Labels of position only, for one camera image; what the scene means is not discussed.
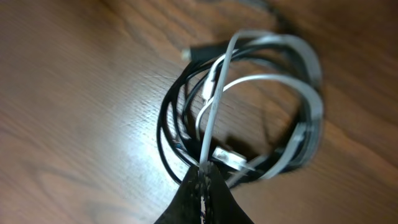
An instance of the cable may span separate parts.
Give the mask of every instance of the cable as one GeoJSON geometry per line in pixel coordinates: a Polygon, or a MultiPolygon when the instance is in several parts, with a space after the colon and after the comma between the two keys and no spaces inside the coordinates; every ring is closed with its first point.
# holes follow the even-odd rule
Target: cable
{"type": "Polygon", "coordinates": [[[268,179],[278,173],[292,171],[306,164],[317,150],[323,116],[322,100],[317,93],[322,73],[317,56],[311,47],[298,37],[291,35],[275,35],[270,32],[252,30],[241,31],[234,35],[228,45],[227,52],[225,55],[221,56],[223,59],[220,59],[220,57],[218,60],[215,60],[216,58],[214,57],[218,57],[218,55],[215,54],[218,54],[218,52],[212,51],[211,46],[206,46],[206,49],[206,51],[199,50],[198,52],[201,53],[201,57],[212,58],[212,60],[197,60],[191,62],[170,87],[160,107],[157,123],[157,145],[162,163],[171,178],[177,183],[181,183],[181,180],[174,174],[165,158],[161,143],[162,131],[164,132],[164,136],[171,150],[173,150],[177,157],[188,166],[196,166],[198,161],[202,165],[207,162],[207,160],[214,162],[218,166],[221,175],[225,178],[229,187],[234,187],[245,182],[252,182],[257,179],[268,179]],[[233,42],[237,41],[238,37],[249,39],[240,42],[239,46],[235,47],[233,42]],[[274,58],[252,54],[263,49],[274,50],[280,53],[288,64],[282,63],[280,60],[274,58]],[[226,88],[223,88],[229,63],[240,60],[248,60],[262,66],[272,67],[280,72],[280,74],[242,77],[225,86],[226,88]],[[180,89],[183,86],[187,86],[194,77],[203,72],[207,73],[202,76],[195,86],[185,95],[185,102],[180,112],[181,123],[179,123],[180,117],[178,116],[177,104],[180,89]],[[241,82],[258,79],[276,80],[293,88],[296,87],[295,89],[303,95],[302,105],[291,128],[286,130],[286,138],[281,139],[276,150],[270,155],[258,156],[256,159],[248,162],[243,169],[237,171],[213,157],[208,157],[208,155],[214,151],[215,145],[217,145],[217,143],[212,143],[211,141],[211,131],[213,130],[215,115],[218,109],[218,106],[215,105],[220,103],[223,90],[225,91],[231,86],[241,82]],[[200,124],[201,116],[211,105],[213,112],[210,112],[210,115],[213,116],[213,118],[211,118],[211,116],[209,117],[202,143],[199,138],[200,135],[196,131],[198,128],[195,129],[195,125],[191,125],[195,123],[195,120],[190,115],[190,107],[200,88],[203,87],[206,82],[214,83],[215,81],[218,81],[218,83],[214,97],[209,98],[213,92],[212,88],[204,88],[205,94],[202,93],[202,96],[204,96],[203,99],[208,100],[208,102],[201,110],[196,120],[196,124],[200,124]],[[172,137],[167,124],[167,110],[169,106],[171,106],[173,116],[172,122],[177,138],[172,137]]]}
{"type": "MultiPolygon", "coordinates": [[[[278,82],[282,82],[295,90],[297,90],[310,105],[310,112],[312,119],[319,119],[323,114],[323,103],[318,93],[308,84],[290,77],[284,77],[278,74],[258,74],[258,75],[248,75],[242,78],[239,78],[228,85],[224,86],[223,92],[235,86],[239,83],[251,81],[251,80],[274,80],[278,82]]],[[[213,103],[214,98],[210,98],[206,105],[199,111],[198,117],[195,122],[195,130],[197,139],[200,139],[200,121],[205,113],[205,111],[209,108],[209,106],[213,103]]]]}

